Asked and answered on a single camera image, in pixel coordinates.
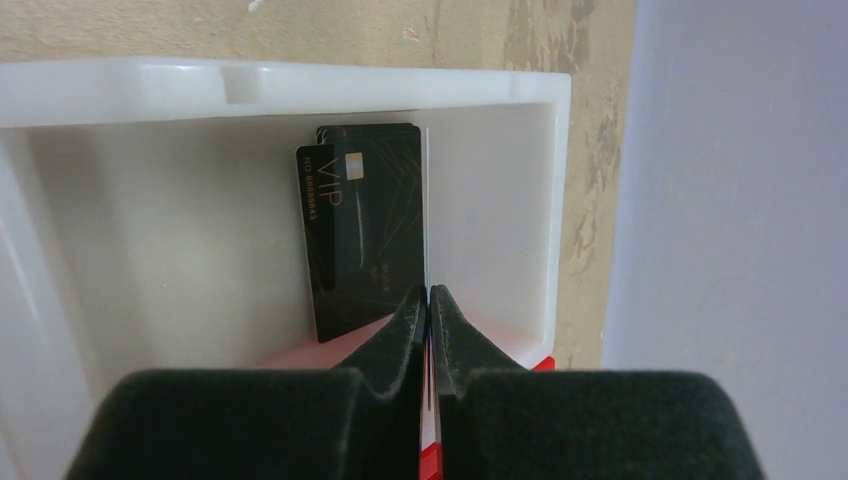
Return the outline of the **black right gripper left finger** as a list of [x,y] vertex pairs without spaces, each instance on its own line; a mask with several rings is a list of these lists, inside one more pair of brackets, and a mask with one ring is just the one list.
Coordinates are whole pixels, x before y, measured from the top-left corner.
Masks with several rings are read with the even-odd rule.
[[415,479],[426,291],[329,369],[154,369],[95,412],[70,479]]

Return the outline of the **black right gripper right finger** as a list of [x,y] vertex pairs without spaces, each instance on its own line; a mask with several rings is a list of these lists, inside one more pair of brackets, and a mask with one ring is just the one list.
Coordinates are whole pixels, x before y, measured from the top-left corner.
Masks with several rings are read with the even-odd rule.
[[760,479],[738,412],[693,372],[532,371],[431,289],[446,479]]

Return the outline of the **red plastic bin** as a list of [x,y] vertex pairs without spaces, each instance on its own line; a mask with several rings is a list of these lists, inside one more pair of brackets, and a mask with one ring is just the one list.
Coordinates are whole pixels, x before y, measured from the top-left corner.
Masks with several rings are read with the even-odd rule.
[[[533,367],[534,371],[549,371],[556,367],[555,359],[551,356],[544,358],[539,364]],[[441,480],[442,465],[441,465],[441,445],[438,442],[431,442],[421,453],[419,465],[420,480]]]

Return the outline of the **black VIP card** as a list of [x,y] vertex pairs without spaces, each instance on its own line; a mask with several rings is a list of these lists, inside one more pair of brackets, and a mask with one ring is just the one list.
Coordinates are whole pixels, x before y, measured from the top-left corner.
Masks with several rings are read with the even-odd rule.
[[425,283],[419,135],[296,151],[316,336],[384,318]]

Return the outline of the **thin card edge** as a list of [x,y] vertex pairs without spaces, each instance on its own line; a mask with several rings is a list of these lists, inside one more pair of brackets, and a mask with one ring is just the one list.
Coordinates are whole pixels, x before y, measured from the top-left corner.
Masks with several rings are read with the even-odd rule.
[[427,319],[427,338],[426,338],[426,398],[427,398],[427,411],[432,413],[433,411],[433,361],[432,361],[432,326],[431,320],[429,317],[429,302],[430,302],[430,290],[431,290],[431,240],[430,240],[430,223],[431,223],[431,214],[430,214],[430,157],[431,157],[431,147],[430,147],[430,128],[424,128],[423,140],[423,163],[422,163],[422,193],[423,193],[423,222],[424,222],[424,280],[425,280],[425,300],[428,307],[428,319]]

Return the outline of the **white plastic bin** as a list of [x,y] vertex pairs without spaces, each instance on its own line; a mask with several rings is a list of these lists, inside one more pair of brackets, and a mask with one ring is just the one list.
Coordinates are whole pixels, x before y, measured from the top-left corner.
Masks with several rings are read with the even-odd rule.
[[431,282],[526,367],[551,356],[572,79],[127,57],[1,68],[1,475],[59,479],[151,368],[330,366],[295,152],[430,128]]

